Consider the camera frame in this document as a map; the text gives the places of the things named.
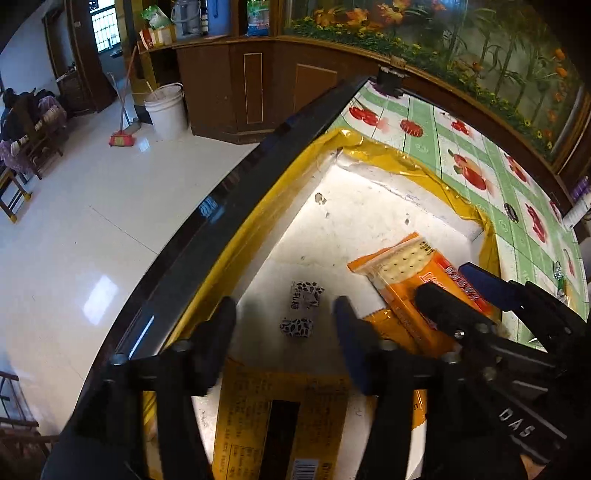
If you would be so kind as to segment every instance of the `broom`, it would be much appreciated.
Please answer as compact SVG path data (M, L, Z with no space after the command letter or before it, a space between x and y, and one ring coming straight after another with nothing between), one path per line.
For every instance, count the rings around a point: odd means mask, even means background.
M134 52L131 54L129 67L127 68L127 77L125 78L125 87L123 89L123 101L121 102L121 121L119 122L119 131L116 131L109 139L111 147L132 147L135 143L135 138L132 134L123 130L123 115L125 113L125 97L127 97L127 84L129 83L129 76L131 75L131 67L134 65L135 53L138 51L138 46L134 47Z

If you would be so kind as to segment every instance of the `green and white tablecloth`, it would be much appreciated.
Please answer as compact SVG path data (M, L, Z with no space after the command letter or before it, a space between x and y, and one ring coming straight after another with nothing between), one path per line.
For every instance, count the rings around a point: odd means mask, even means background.
M375 115L365 115L367 111ZM419 125L422 135L406 133L403 120L412 121L408 125L415 130ZM370 82L349 102L335 127L353 128L408 153L486 211L495 225L505 280L529 280L556 295L552 269L559 261L575 289L574 309L587 318L589 298L574 232L564 227L550 198L519 166L518 158L438 107L409 95L382 95ZM504 314L503 323L512 339L530 343L531 332L512 312Z

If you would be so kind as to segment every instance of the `dark bottle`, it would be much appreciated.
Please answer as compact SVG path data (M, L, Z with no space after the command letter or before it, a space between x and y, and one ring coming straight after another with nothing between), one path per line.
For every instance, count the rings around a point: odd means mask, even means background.
M201 0L201 36L209 35L209 19L207 17L207 1Z

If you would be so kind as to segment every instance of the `bucket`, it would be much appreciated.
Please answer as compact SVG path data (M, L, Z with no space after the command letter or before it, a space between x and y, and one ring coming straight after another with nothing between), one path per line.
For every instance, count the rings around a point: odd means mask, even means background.
M163 85L146 97L146 110L156 133L164 140L174 140L187 129L183 97L182 83Z

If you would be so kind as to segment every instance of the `window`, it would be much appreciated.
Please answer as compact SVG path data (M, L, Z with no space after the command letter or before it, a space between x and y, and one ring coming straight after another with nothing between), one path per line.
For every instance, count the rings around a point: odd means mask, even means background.
M99 52L120 43L115 0L93 0L89 2L89 8Z

